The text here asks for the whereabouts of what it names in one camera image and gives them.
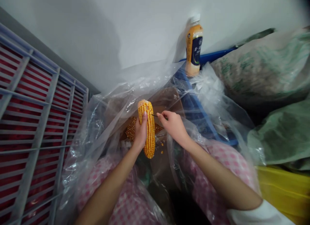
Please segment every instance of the orange bottle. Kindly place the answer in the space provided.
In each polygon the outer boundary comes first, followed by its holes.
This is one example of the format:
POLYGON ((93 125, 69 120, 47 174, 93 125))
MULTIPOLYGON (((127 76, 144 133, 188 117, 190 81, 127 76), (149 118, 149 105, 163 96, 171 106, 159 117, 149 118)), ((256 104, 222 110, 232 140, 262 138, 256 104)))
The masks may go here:
POLYGON ((203 28, 200 23, 200 14, 191 18, 191 28, 186 36, 186 66, 185 71, 188 77, 199 74, 200 50, 202 44, 203 28))

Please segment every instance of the white sleeve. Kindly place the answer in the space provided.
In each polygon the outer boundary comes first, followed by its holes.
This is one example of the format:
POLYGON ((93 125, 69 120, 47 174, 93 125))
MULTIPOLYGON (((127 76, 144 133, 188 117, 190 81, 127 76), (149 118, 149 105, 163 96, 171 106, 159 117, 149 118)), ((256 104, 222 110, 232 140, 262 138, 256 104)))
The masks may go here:
POLYGON ((231 224, 294 224, 266 200, 254 210, 229 209, 226 212, 231 224))

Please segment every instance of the gray grid shelf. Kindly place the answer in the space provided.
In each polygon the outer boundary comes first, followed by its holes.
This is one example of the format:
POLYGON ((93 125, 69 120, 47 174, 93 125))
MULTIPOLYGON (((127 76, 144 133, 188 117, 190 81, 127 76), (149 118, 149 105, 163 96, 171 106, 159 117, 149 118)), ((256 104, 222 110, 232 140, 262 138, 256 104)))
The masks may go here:
POLYGON ((54 224, 88 88, 0 23, 0 224, 54 224))

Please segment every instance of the small tool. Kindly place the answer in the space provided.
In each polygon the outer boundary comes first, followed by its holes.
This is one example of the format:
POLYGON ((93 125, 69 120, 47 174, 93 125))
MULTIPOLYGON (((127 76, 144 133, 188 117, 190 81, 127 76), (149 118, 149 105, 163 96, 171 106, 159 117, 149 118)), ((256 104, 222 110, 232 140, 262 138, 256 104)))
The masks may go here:
MULTIPOLYGON (((153 115, 153 114, 151 114, 151 115, 153 115)), ((158 116, 156 116, 156 115, 153 115, 154 117, 158 117, 158 116)), ((168 118, 166 117, 166 116, 164 116, 165 117, 165 119, 168 121, 168 118)))

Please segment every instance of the yellow corn kernel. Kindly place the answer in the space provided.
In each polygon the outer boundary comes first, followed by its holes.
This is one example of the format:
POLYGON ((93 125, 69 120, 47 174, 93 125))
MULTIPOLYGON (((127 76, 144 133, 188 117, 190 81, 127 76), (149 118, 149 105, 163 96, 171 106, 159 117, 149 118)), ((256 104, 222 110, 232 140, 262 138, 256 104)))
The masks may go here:
POLYGON ((148 115, 148 135, 145 142, 145 147, 143 148, 144 154, 147 158, 151 159, 154 156, 155 152, 155 122, 153 114, 153 106, 151 102, 147 100, 141 100, 138 103, 138 113, 140 124, 142 123, 142 116, 144 111, 146 111, 148 115))

